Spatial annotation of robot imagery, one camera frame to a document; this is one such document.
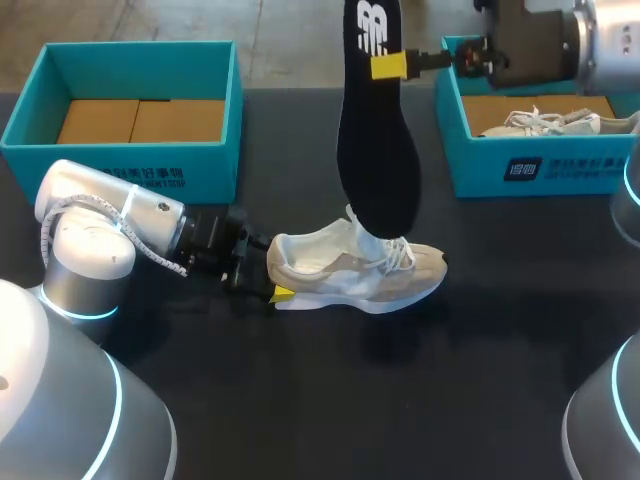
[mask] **cable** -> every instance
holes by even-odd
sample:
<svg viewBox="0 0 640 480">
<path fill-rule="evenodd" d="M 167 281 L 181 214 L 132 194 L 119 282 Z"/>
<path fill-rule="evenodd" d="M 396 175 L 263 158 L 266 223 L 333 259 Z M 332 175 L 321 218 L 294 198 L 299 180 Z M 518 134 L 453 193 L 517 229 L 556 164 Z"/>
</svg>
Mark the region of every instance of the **cable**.
<svg viewBox="0 0 640 480">
<path fill-rule="evenodd" d="M 150 258 L 155 263 L 168 268 L 183 277 L 187 276 L 187 270 L 184 267 L 177 263 L 170 262 L 166 258 L 162 258 L 160 255 L 151 251 L 149 247 L 147 247 L 142 240 L 138 238 L 133 229 L 113 205 L 97 195 L 89 195 L 85 193 L 71 195 L 59 200 L 53 205 L 53 207 L 51 207 L 51 210 L 49 210 L 49 213 L 47 213 L 42 221 L 42 228 L 40 230 L 40 252 L 42 253 L 42 261 L 45 268 L 49 264 L 49 231 L 51 230 L 51 225 L 58 214 L 66 211 L 65 207 L 75 202 L 85 203 L 98 210 L 98 212 L 105 215 L 115 224 L 119 224 L 122 228 L 122 233 L 131 240 L 131 243 L 133 243 L 133 245 L 142 252 L 142 254 Z"/>
</svg>

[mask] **shoe sole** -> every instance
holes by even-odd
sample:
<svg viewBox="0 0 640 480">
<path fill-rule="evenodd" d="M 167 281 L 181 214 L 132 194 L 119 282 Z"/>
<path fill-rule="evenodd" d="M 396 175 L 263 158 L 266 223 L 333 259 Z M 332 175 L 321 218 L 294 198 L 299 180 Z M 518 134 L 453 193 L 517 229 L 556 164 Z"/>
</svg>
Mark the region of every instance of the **shoe sole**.
<svg viewBox="0 0 640 480">
<path fill-rule="evenodd" d="M 372 315 L 391 313 L 401 310 L 432 294 L 442 283 L 444 277 L 429 290 L 424 290 L 412 297 L 391 302 L 372 302 L 348 295 L 330 295 L 325 293 L 296 293 L 288 302 L 276 303 L 277 310 L 317 310 L 331 305 L 348 305 Z"/>
</svg>

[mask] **white sneaker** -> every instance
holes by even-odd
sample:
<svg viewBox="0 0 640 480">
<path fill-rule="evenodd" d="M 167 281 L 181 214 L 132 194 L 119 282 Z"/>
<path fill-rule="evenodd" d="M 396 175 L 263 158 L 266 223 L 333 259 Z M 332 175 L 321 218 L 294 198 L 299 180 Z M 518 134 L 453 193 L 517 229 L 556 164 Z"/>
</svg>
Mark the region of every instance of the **white sneaker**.
<svg viewBox="0 0 640 480">
<path fill-rule="evenodd" d="M 539 137 L 547 135 L 607 135 L 628 134 L 640 131 L 640 112 L 629 118 L 601 117 L 591 110 L 582 109 L 568 115 L 540 114 L 514 111 L 504 126 L 490 128 L 481 137 Z"/>
<path fill-rule="evenodd" d="M 276 236 L 267 253 L 271 280 L 295 292 L 280 310 L 351 305 L 388 313 L 433 292 L 447 273 L 444 254 L 404 238 L 382 240 L 367 232 L 347 206 L 339 219 L 308 235 Z"/>
</svg>

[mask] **new balance logo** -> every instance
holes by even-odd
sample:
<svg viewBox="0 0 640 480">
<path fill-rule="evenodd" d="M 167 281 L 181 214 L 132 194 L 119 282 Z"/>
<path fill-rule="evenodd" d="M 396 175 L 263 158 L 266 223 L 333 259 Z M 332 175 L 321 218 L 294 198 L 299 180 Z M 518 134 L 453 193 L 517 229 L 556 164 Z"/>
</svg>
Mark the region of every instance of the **new balance logo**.
<svg viewBox="0 0 640 480">
<path fill-rule="evenodd" d="M 358 48 L 372 57 L 386 55 L 383 43 L 387 41 L 387 13 L 380 5 L 371 5 L 367 0 L 358 2 Z"/>
</svg>

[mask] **logo on box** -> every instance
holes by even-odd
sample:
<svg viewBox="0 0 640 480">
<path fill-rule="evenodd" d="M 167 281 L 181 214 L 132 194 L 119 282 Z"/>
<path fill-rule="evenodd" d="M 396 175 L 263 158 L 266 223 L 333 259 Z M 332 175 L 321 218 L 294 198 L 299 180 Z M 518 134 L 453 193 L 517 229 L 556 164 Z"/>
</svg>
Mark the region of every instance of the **logo on box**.
<svg viewBox="0 0 640 480">
<path fill-rule="evenodd" d="M 504 174 L 505 182 L 528 182 L 535 180 L 542 165 L 542 157 L 512 158 Z"/>
</svg>

